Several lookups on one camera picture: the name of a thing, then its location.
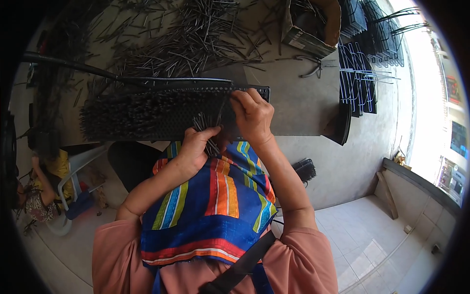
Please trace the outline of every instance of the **pliers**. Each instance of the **pliers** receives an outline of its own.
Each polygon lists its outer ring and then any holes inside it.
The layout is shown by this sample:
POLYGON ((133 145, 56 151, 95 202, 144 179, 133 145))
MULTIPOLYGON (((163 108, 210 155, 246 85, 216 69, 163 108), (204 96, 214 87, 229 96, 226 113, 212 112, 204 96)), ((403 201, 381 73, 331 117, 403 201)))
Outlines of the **pliers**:
POLYGON ((313 62, 315 62, 315 63, 318 64, 318 66, 317 66, 311 73, 299 75, 300 78, 308 78, 308 77, 314 75, 318 70, 320 70, 320 73, 318 74, 318 78, 321 77, 321 68, 322 68, 321 59, 316 58, 316 57, 306 56, 306 55, 297 55, 295 58, 296 58, 296 59, 303 59, 303 58, 305 58, 305 59, 308 59, 308 60, 313 61, 313 62))

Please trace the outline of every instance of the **left hand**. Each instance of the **left hand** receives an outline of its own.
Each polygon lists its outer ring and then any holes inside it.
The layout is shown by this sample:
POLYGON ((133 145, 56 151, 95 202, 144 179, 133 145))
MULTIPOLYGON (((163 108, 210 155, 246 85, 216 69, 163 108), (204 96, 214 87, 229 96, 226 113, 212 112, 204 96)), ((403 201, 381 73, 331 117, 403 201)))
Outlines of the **left hand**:
POLYGON ((195 176, 207 161, 207 154, 204 149, 207 140, 214 137, 220 132, 220 127, 210 127, 202 132, 197 132, 190 127, 184 132, 184 141, 178 155, 170 161, 176 164, 180 170, 184 182, 195 176))
POLYGON ((31 163, 33 168, 38 168, 39 167, 39 157, 36 155, 33 155, 31 158, 31 163))

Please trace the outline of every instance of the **colorful striped apron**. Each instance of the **colorful striped apron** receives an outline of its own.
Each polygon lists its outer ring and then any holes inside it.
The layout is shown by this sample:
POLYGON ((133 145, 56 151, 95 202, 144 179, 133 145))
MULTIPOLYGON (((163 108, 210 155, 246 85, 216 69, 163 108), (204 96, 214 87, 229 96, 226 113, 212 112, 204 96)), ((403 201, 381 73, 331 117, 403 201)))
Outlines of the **colorful striped apron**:
MULTIPOLYGON (((180 148, 181 142, 172 142, 153 173, 175 158, 180 148)), ((209 158, 193 178, 143 215, 141 252, 144 265, 156 276, 154 293, 159 292, 158 269, 165 265, 196 258, 235 263, 271 223, 277 213, 274 203, 269 179, 248 142, 234 142, 209 158)), ((261 269, 252 276, 255 286, 257 276, 267 280, 261 269)), ((257 293, 271 292, 266 285, 257 289, 257 293)))

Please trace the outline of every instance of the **apron strap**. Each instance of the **apron strap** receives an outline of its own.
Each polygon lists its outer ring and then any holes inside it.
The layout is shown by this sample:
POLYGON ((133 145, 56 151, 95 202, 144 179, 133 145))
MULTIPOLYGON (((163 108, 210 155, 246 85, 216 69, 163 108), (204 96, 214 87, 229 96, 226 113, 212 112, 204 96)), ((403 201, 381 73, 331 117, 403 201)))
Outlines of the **apron strap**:
POLYGON ((276 241, 276 237, 272 231, 269 231, 248 249, 248 251, 246 251, 228 270, 219 275, 212 282, 208 282, 199 288, 199 294, 228 294, 246 275, 253 273, 258 261, 263 258, 274 241, 276 241))

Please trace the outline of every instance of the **fabric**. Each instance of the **fabric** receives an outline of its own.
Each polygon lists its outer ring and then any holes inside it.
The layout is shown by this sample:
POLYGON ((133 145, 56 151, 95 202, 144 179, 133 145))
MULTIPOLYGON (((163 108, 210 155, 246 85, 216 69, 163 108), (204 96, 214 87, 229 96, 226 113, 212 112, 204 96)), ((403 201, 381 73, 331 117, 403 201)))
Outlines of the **fabric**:
POLYGON ((44 206, 40 191, 32 194, 26 201, 24 208, 26 213, 29 214, 33 220, 38 222, 48 222, 59 215, 54 202, 50 203, 48 206, 44 206))
MULTIPOLYGON (((153 173, 180 148, 181 142, 172 142, 153 173)), ((277 213, 274 203, 271 183, 250 144, 234 142, 143 215, 143 261, 165 266, 212 258, 233 264, 259 240, 277 213)))
MULTIPOLYGON (((93 244, 94 293, 150 293, 154 278, 142 264, 140 225, 116 221, 99 227, 93 244)), ((196 294, 229 265, 216 260, 178 262, 160 270, 168 294, 196 294)), ((284 231, 263 258, 274 293, 338 293, 330 244, 323 233, 310 228, 284 231)), ((254 294, 250 277, 232 293, 254 294)))
MULTIPOLYGON (((59 156, 55 160, 45 160, 44 164, 46 165, 47 169, 47 171, 43 171, 44 173, 49 172, 53 175, 58 176, 61 179, 63 179, 69 173, 68 154, 64 150, 59 149, 59 156)), ((33 186, 36 189, 42 190, 42 183, 39 178, 36 178, 33 181, 33 186)), ((65 197, 67 204, 70 204, 73 201, 72 181, 68 180, 67 182, 65 182, 64 186, 62 187, 62 190, 63 196, 65 197)), ((60 202, 60 196, 57 195, 57 193, 55 194, 55 199, 59 200, 57 201, 59 208, 61 210, 64 210, 63 205, 60 202)))

